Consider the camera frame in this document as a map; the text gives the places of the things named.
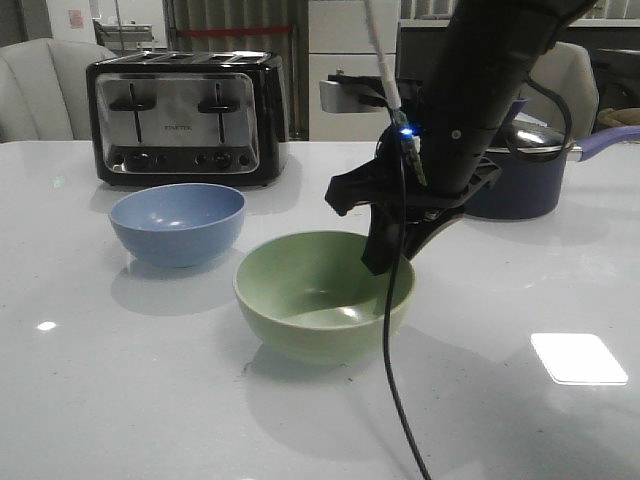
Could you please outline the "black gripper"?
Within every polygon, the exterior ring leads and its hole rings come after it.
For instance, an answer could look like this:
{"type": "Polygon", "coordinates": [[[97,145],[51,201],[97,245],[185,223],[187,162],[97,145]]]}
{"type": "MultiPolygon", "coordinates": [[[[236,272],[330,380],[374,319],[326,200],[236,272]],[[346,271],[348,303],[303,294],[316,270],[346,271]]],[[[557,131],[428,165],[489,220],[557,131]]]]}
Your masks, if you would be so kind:
{"type": "Polygon", "coordinates": [[[404,254],[408,235],[432,235],[459,215],[481,187],[498,178],[498,167],[483,158],[495,133],[473,130],[467,140],[448,143],[450,151],[422,150],[436,165],[425,169],[427,183],[418,181],[402,151],[405,138],[387,128],[379,139],[374,160],[333,176],[325,201],[339,216],[356,206],[370,205],[370,226],[361,257],[372,275],[388,272],[404,254]]]}

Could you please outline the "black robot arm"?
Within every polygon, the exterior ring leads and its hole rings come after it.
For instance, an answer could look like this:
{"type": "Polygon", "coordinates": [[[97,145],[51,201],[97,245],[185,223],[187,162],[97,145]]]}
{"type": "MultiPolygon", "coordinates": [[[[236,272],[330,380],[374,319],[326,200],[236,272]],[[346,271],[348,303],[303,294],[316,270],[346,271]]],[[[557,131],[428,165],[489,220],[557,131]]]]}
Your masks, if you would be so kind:
{"type": "Polygon", "coordinates": [[[393,115],[373,159],[333,177],[340,215],[371,209],[362,262],[379,275],[412,259],[466,203],[496,182],[485,159],[535,62],[586,13],[589,1],[460,1],[421,89],[393,115]]]}

